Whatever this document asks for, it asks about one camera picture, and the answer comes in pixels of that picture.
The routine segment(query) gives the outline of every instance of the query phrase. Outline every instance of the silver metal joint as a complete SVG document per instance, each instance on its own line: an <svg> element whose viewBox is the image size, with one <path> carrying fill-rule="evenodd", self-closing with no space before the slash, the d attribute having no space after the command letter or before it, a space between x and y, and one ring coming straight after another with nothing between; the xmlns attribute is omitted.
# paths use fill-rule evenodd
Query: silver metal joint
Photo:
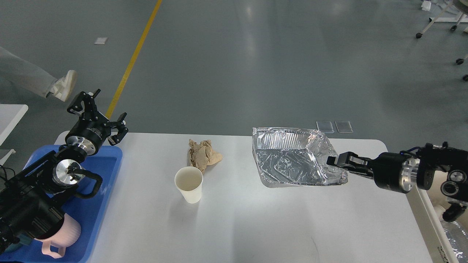
<svg viewBox="0 0 468 263"><path fill-rule="evenodd" d="M81 181L85 176L73 173L75 169L82 169L81 165L71 159L60 161L52 172L52 179L58 185L70 186Z"/></svg>
<svg viewBox="0 0 468 263"><path fill-rule="evenodd" d="M66 139L66 144L77 146L78 148L83 149L88 155L93 155L96 152L94 144L84 137L70 136Z"/></svg>
<svg viewBox="0 0 468 263"><path fill-rule="evenodd" d="M413 188L413 181L416 180L417 167L414 158L408 158L402 165L402 173L400 176L400 187L405 191L411 191Z"/></svg>
<svg viewBox="0 0 468 263"><path fill-rule="evenodd" d="M466 180L467 175L461 170L454 170L448 174L448 178L454 182L463 182Z"/></svg>

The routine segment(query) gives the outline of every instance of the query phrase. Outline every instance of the aluminum foil tray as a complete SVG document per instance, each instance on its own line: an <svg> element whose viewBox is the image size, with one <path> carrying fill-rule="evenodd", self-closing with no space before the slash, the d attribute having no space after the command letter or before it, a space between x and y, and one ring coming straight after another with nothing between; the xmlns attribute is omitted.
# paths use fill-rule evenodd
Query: aluminum foil tray
<svg viewBox="0 0 468 263"><path fill-rule="evenodd" d="M338 156L325 134L296 128L253 128L252 147L262 183L270 188L328 186L348 182L348 173L328 166Z"/></svg>

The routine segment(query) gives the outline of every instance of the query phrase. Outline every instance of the white paper cup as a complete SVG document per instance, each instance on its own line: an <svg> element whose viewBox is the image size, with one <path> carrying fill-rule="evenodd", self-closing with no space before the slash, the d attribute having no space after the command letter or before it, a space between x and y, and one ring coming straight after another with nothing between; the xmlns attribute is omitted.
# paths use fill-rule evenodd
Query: white paper cup
<svg viewBox="0 0 468 263"><path fill-rule="evenodd" d="M180 193L182 193L185 201L190 204L200 201L202 197L203 174L198 168L187 166L180 169L175 174L174 183Z"/></svg>
<svg viewBox="0 0 468 263"><path fill-rule="evenodd" d="M73 245L81 234L80 224L68 214L62 227L53 236L46 239L36 239L42 242L42 254L53 258L61 258L65 255L65 249ZM51 246L58 248L58 252L51 251Z"/></svg>

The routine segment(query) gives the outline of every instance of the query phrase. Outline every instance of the foil container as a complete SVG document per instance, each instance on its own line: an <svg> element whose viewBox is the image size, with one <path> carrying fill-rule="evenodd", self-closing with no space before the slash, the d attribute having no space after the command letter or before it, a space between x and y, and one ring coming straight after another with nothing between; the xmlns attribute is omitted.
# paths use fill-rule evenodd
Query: foil container
<svg viewBox="0 0 468 263"><path fill-rule="evenodd" d="M457 221L451 223L441 221L440 223L442 224L445 235L452 246L452 250L458 262L468 262L468 235L465 228Z"/></svg>
<svg viewBox="0 0 468 263"><path fill-rule="evenodd" d="M266 187L328 186L348 182L348 173L328 166L337 157L325 134L297 128L253 128L252 147L262 183Z"/></svg>

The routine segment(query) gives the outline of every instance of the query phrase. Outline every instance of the person's leg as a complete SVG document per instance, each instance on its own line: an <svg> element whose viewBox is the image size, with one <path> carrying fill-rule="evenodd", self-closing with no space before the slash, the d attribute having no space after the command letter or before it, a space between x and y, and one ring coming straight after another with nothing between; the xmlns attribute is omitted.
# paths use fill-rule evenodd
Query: person's leg
<svg viewBox="0 0 468 263"><path fill-rule="evenodd" d="M0 47L0 76L13 84L46 97L57 81L42 68Z"/></svg>

